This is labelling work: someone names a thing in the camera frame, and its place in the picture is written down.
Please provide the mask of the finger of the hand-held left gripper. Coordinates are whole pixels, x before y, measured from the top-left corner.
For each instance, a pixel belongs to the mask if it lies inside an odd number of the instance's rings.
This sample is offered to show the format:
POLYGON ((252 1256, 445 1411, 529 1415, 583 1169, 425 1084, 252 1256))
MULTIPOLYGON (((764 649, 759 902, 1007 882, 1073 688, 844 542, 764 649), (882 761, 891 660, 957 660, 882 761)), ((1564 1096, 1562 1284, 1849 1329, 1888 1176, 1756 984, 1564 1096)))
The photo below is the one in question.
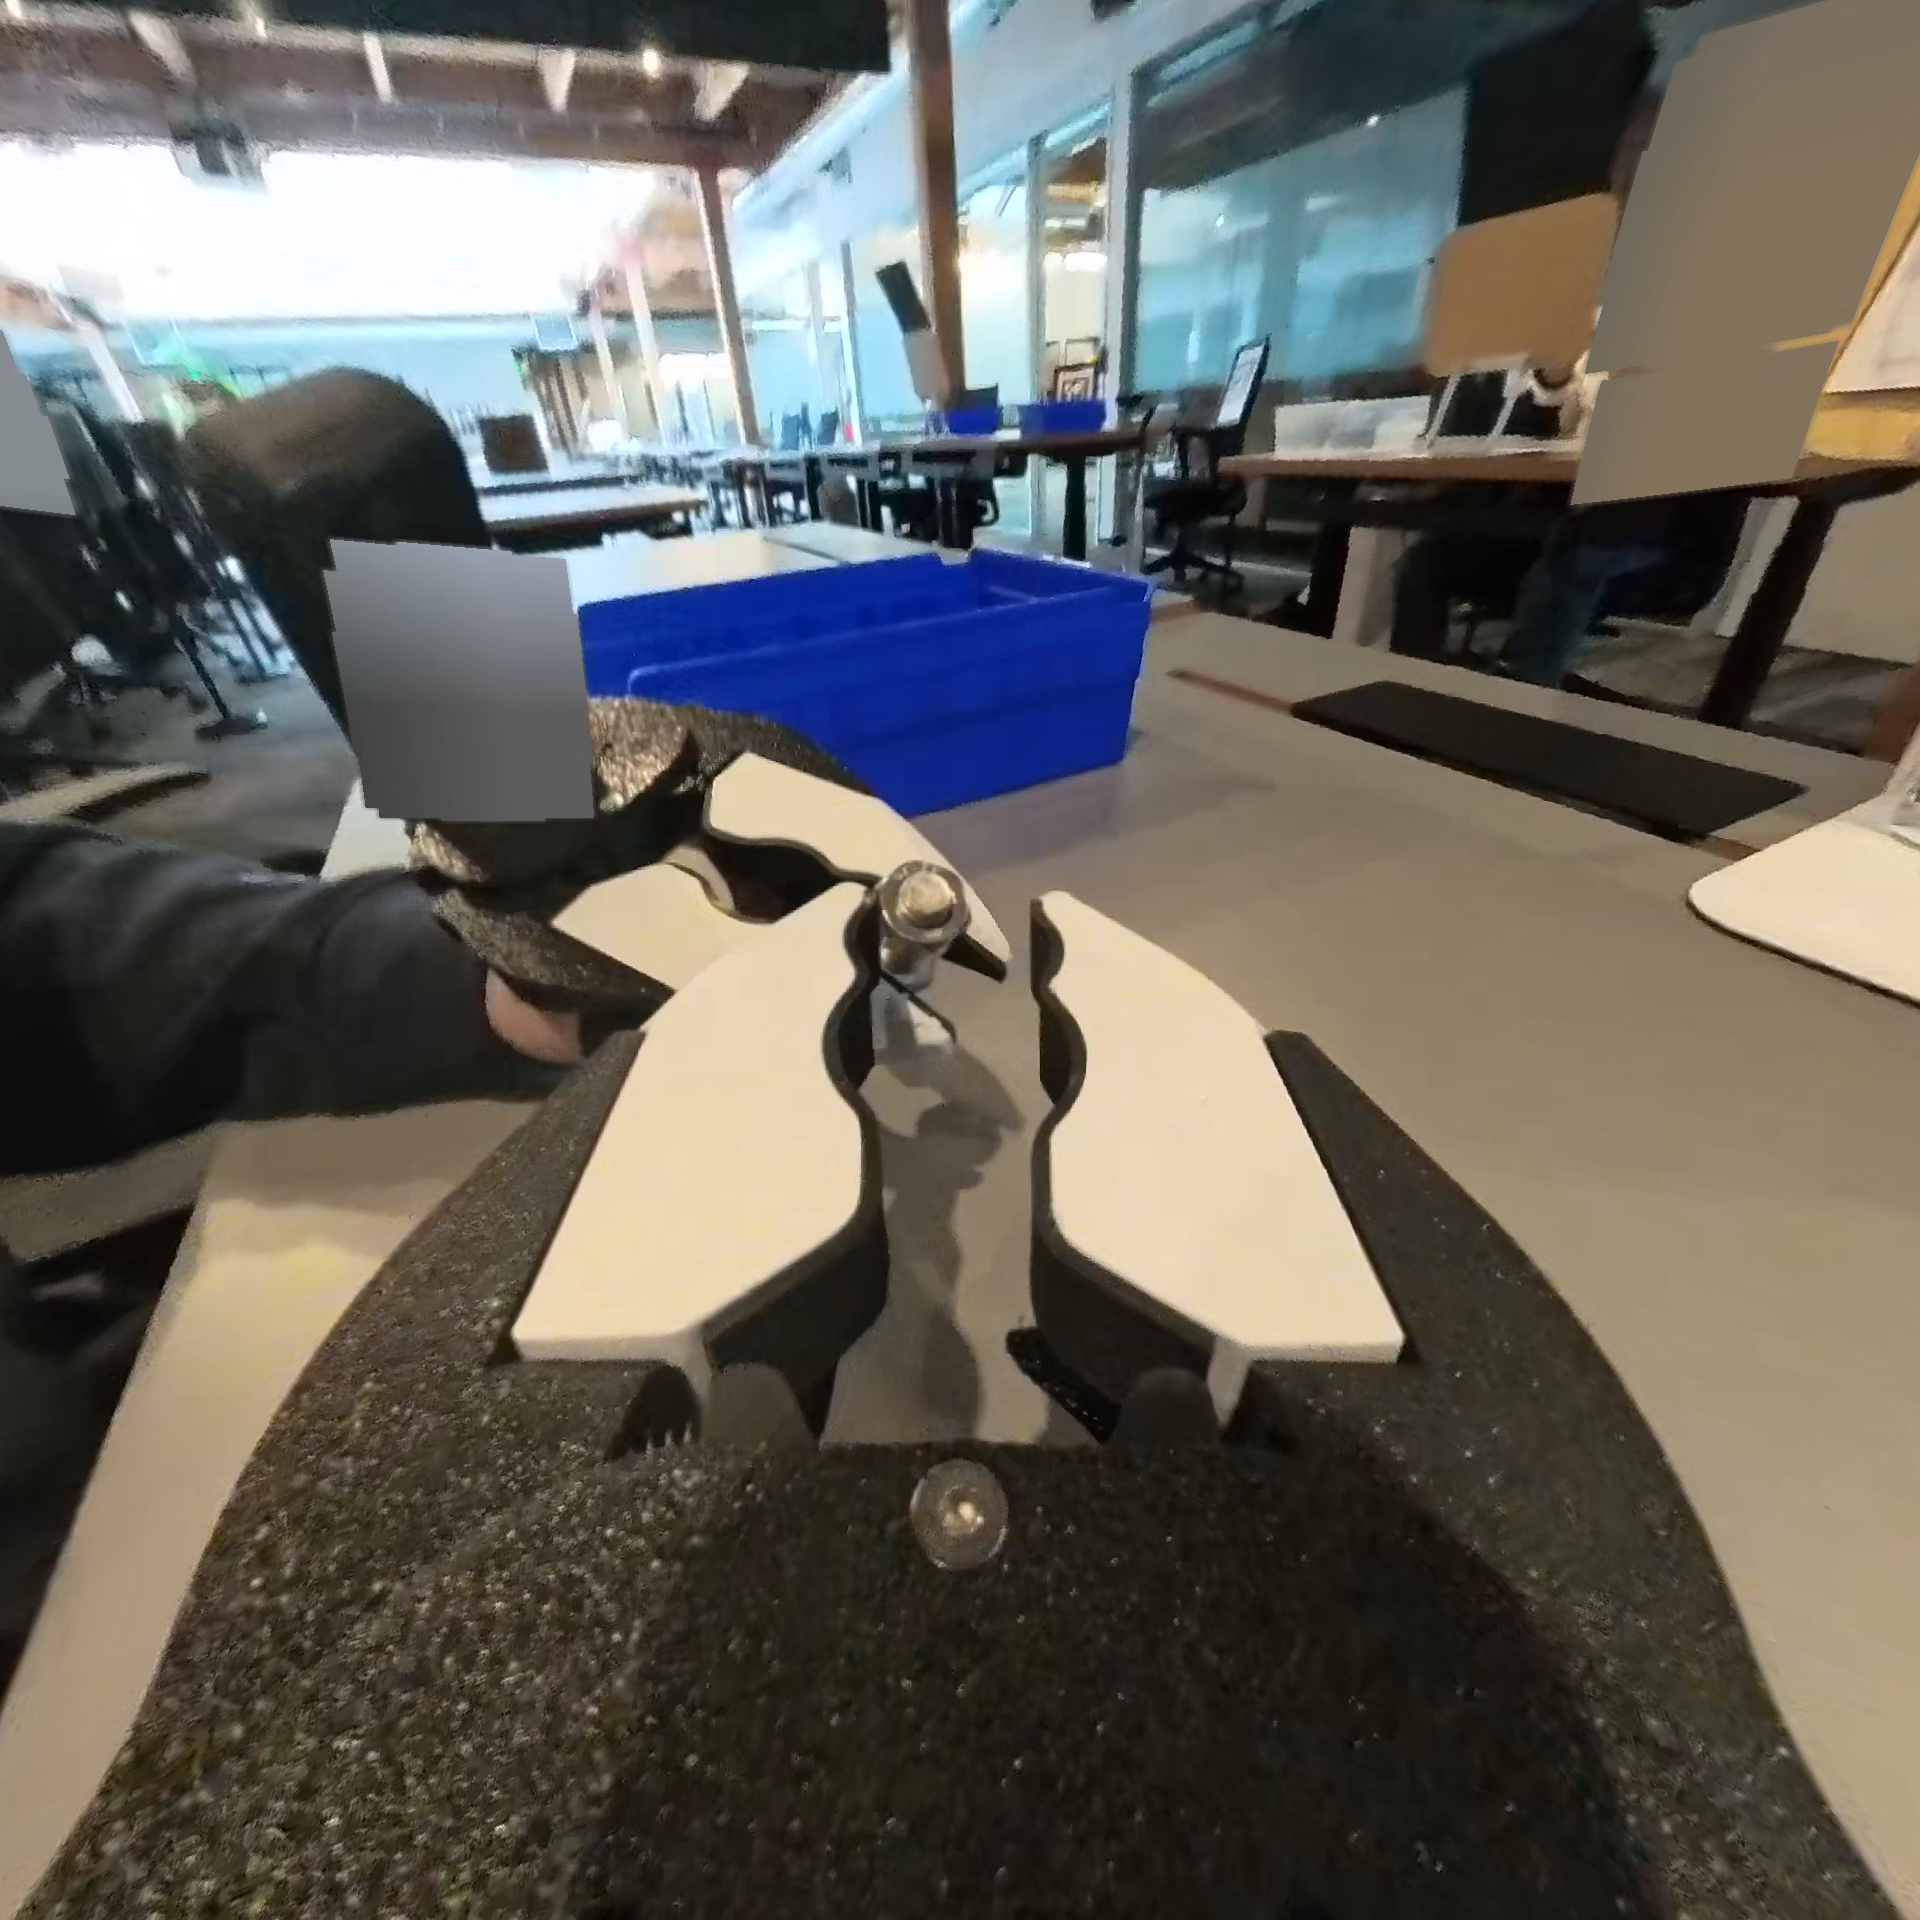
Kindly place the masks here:
POLYGON ((707 786, 701 841, 730 880, 744 878, 784 901, 799 901, 810 884, 846 882, 871 896, 873 917, 883 876, 912 861, 942 865, 962 878, 971 907, 963 950, 946 965, 987 980, 1007 974, 1009 943, 971 880, 921 829, 873 795, 744 755, 707 786))
POLYGON ((604 878, 560 909, 549 929, 651 983, 661 996, 751 943, 726 880, 704 863, 658 863, 604 878))

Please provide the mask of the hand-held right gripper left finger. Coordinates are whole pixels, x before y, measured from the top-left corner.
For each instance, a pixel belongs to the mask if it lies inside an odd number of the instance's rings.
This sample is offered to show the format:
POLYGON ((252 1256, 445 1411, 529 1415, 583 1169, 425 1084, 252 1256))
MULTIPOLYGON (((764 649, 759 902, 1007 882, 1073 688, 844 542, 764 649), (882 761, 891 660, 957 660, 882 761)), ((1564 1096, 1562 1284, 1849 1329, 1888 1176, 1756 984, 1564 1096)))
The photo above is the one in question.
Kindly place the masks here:
POLYGON ((641 1030, 509 1326, 529 1365, 641 1365, 701 1412, 781 1381, 822 1438, 842 1361, 887 1298, 873 1066, 877 904, 831 884, 641 1030))

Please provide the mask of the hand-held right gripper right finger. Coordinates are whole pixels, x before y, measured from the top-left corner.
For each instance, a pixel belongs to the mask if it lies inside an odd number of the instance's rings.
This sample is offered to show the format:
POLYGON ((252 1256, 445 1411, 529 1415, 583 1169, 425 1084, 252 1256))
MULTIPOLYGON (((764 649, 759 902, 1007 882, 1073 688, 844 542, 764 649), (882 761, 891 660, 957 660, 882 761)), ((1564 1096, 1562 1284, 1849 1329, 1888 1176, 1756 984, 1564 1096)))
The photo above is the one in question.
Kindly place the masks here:
POLYGON ((1029 907, 1029 992, 1029 1316, 1075 1389, 1118 1409, 1172 1372, 1226 1425, 1261 1367, 1403 1363, 1379 1264, 1236 996, 1065 891, 1029 907))

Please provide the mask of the steel bolt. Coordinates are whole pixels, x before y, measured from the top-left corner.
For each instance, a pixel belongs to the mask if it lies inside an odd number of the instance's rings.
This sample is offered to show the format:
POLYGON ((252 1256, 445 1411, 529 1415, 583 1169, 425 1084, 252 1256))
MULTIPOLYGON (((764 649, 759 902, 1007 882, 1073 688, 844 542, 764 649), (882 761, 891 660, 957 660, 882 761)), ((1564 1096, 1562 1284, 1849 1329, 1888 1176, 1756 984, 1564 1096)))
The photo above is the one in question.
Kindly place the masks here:
POLYGON ((937 863, 904 863, 876 888, 877 973, 902 996, 924 996, 939 969, 963 950, 969 926, 962 876, 937 863))

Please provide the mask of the blue plastic bin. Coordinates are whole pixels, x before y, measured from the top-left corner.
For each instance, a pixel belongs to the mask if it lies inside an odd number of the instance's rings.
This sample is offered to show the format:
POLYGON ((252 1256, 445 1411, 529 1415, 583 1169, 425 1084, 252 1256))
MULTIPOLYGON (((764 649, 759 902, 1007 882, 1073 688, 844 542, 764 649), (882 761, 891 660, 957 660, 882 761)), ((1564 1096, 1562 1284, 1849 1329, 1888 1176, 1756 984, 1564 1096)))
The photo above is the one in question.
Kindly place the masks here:
POLYGON ((587 589, 587 693, 804 735, 904 816, 1118 765, 1153 589, 975 548, 751 581, 587 589))

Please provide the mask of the person's left forearm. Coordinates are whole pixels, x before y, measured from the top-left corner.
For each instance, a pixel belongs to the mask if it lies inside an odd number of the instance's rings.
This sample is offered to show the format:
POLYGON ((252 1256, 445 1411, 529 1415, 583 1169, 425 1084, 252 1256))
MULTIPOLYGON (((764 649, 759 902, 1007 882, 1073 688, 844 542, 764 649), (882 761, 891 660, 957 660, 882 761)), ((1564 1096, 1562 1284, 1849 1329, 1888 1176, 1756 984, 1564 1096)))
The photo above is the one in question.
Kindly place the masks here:
POLYGON ((2 1174, 217 1122, 537 1098, 482 965, 401 874, 288 876, 71 822, 2 829, 2 1174))

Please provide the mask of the person's left hand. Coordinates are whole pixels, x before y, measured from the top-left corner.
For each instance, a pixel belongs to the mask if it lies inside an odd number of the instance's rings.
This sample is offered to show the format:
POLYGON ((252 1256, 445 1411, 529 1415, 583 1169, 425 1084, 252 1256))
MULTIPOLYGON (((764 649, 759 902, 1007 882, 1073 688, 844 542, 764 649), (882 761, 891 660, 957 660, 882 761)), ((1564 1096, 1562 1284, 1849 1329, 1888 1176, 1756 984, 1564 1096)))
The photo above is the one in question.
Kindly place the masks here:
POLYGON ((486 973, 482 1003, 493 1039, 526 1061, 576 1069, 592 1054, 580 1012, 537 1005, 496 973, 486 973))

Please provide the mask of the dark long table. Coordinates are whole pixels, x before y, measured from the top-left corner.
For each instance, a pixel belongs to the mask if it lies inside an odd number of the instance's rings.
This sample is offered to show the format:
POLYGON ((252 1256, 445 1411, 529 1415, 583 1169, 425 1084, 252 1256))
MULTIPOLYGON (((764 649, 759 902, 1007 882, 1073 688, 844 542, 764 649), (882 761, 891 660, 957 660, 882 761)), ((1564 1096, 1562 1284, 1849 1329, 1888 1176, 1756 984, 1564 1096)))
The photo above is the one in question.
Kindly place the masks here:
POLYGON ((876 442, 829 445, 805 454, 807 480, 823 484, 827 476, 844 480, 854 494, 858 526, 880 534, 891 509, 887 493, 900 493, 919 480, 914 498, 930 507, 908 509, 908 533, 921 531, 926 541, 950 554, 968 554, 986 526, 977 507, 989 486, 1002 479, 1019 479, 1031 463, 1060 468, 1063 504, 1060 559, 1084 564, 1091 546, 1089 470, 1097 463, 1147 454, 1165 428, 1151 417, 1122 425, 1082 426, 1075 431, 1002 428, 994 434, 919 434, 876 442))

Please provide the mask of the wooden column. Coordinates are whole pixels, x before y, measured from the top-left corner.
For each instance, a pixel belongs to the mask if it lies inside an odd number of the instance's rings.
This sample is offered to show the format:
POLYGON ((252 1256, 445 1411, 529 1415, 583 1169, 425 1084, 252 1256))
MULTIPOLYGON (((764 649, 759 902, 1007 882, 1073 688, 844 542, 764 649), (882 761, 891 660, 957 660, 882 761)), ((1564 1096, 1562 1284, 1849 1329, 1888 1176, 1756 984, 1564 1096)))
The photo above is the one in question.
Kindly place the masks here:
POLYGON ((762 434, 756 388, 748 332, 741 321, 738 282, 734 274, 722 175, 718 166, 704 165, 691 172, 691 180, 699 216, 701 244, 706 252, 706 268, 711 286, 711 302, 728 369, 736 432, 741 445, 758 448, 762 445, 762 434))
POLYGON ((936 367, 927 393, 947 406, 957 401, 965 373, 950 7, 902 3, 898 12, 918 186, 921 301, 936 367))

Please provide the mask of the black wheeled office chair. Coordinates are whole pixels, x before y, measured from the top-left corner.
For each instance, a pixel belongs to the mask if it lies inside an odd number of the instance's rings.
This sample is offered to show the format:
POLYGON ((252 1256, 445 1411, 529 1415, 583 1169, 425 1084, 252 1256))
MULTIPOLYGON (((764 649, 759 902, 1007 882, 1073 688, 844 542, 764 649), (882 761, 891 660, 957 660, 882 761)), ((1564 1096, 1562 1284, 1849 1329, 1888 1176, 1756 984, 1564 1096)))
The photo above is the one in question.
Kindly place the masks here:
POLYGON ((1241 454, 1249 414, 1249 401, 1206 426, 1172 412, 1159 434, 1172 468, 1147 479, 1141 493, 1146 526, 1139 573, 1165 574, 1173 587, 1198 573, 1211 579, 1222 606, 1241 589, 1234 544, 1236 521, 1248 501, 1245 482, 1223 473, 1222 463, 1241 454))

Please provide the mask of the row of black chairs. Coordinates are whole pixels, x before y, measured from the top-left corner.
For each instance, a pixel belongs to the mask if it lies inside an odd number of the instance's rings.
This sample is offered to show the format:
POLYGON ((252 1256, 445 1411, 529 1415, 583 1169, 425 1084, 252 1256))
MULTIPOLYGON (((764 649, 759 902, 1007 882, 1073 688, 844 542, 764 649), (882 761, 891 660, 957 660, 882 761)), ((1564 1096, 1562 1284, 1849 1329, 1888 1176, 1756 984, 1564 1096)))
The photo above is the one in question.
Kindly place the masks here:
POLYGON ((59 479, 51 510, 4 507, 4 596, 59 640, 59 673, 93 738, 105 736, 105 696, 130 690, 179 701, 199 743, 267 730, 265 713, 228 702, 213 663, 248 688, 288 676, 292 652, 269 638, 186 480, 177 440, 40 388, 31 397, 59 479))

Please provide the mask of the black rubber mat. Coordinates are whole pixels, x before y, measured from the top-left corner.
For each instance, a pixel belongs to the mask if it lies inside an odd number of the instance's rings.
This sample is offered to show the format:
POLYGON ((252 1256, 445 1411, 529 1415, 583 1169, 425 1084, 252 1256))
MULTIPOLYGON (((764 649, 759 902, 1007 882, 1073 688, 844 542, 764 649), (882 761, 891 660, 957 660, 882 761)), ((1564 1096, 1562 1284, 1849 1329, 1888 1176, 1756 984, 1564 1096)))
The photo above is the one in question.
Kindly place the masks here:
POLYGON ((1805 788, 1740 767, 1417 685, 1371 682, 1291 706, 1321 730, 1672 844, 1723 836, 1805 788))

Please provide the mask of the white document stand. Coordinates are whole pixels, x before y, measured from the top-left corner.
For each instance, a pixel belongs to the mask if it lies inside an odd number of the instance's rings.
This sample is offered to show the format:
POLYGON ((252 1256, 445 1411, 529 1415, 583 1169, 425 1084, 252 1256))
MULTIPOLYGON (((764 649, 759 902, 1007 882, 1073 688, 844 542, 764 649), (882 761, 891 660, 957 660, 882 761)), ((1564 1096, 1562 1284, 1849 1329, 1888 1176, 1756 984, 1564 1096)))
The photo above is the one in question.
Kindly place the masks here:
POLYGON ((1688 909, 1740 944, 1918 1005, 1918 723, 1859 806, 1702 876, 1688 909))

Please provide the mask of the wood-edged desk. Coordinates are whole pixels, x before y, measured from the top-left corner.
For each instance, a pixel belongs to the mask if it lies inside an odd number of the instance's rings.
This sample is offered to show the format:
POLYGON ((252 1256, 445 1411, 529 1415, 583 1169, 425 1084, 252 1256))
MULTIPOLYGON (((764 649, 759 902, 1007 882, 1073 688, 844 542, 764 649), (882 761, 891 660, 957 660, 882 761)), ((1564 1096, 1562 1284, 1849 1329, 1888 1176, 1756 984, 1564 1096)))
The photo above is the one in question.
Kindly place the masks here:
MULTIPOLYGON (((1249 488, 1275 486, 1277 513, 1313 526, 1308 589, 1275 624, 1318 638, 1335 631, 1355 528, 1426 533, 1448 516, 1478 516, 1495 488, 1567 494, 1577 456, 1547 445, 1479 450, 1263 450, 1223 459, 1222 475, 1249 488)), ((1792 516, 1725 638, 1715 674, 1691 716, 1744 729, 1779 660, 1839 510, 1915 486, 1913 459, 1859 460, 1808 454, 1785 482, 1753 488, 1757 501, 1792 501, 1792 516)))

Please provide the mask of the brown cardboard sheet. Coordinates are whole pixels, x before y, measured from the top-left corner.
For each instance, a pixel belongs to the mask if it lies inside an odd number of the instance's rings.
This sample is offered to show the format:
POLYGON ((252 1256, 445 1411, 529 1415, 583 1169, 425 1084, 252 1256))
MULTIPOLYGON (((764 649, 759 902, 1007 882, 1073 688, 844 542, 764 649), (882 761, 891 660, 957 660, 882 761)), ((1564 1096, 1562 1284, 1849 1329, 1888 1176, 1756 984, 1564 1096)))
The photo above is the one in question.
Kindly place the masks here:
POLYGON ((1432 261, 1417 367, 1434 378, 1571 370, 1618 227, 1618 200, 1593 194, 1454 229, 1432 261))

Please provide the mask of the rounded wooden board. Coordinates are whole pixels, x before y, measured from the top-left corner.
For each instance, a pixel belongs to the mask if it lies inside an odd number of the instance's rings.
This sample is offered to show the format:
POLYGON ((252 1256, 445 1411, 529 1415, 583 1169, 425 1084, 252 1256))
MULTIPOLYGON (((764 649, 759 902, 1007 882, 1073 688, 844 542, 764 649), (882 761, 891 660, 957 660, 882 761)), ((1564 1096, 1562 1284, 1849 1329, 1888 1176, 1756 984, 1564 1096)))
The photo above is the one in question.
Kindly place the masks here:
MULTIPOLYGON (((1836 343, 1836 360, 1845 343, 1836 343)), ((1827 397, 1825 388, 1802 440, 1803 460, 1915 463, 1918 390, 1827 397)))

